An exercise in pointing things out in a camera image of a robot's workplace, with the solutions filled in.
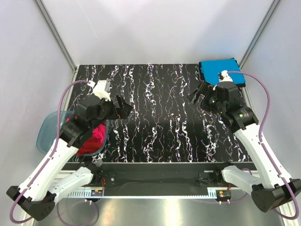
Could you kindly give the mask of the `pink t shirt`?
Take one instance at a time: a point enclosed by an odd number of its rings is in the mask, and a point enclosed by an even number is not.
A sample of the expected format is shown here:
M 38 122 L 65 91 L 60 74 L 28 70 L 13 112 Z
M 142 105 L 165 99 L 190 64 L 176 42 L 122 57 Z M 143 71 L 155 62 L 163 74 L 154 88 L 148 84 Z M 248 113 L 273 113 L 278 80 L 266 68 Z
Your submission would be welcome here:
M 104 147 L 107 138 L 107 123 L 104 121 L 93 130 L 92 136 L 84 142 L 81 148 L 75 153 L 76 156 L 93 156 Z

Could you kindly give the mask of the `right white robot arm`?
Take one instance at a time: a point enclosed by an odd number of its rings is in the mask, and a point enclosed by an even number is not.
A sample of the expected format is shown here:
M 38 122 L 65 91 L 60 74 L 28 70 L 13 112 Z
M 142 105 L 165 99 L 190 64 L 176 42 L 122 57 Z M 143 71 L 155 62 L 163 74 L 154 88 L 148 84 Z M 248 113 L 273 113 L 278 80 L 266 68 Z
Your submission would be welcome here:
M 195 104 L 200 96 L 203 96 L 201 108 L 221 116 L 225 126 L 248 151 L 259 174 L 254 177 L 232 163 L 223 163 L 214 170 L 215 184 L 221 187 L 235 185 L 249 194 L 262 212 L 292 201 L 301 192 L 301 181 L 293 179 L 283 169 L 260 131 L 256 115 L 242 104 L 240 90 L 235 83 L 222 81 L 213 86 L 202 81 L 187 98 Z

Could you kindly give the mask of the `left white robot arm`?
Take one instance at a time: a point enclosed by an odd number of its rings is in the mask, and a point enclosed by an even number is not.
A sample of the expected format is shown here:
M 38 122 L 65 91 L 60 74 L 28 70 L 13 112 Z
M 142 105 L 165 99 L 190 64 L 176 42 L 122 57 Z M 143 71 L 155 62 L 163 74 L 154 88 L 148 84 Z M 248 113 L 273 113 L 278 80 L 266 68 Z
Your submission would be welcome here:
M 11 186 L 6 194 L 31 218 L 45 219 L 55 205 L 78 188 L 97 186 L 102 178 L 100 168 L 85 163 L 77 171 L 58 182 L 54 179 L 67 161 L 92 137 L 94 129 L 106 120 L 127 119 L 133 107 L 117 96 L 118 106 L 112 100 L 94 94 L 82 99 L 70 119 L 59 126 L 58 137 L 34 172 L 19 186 Z

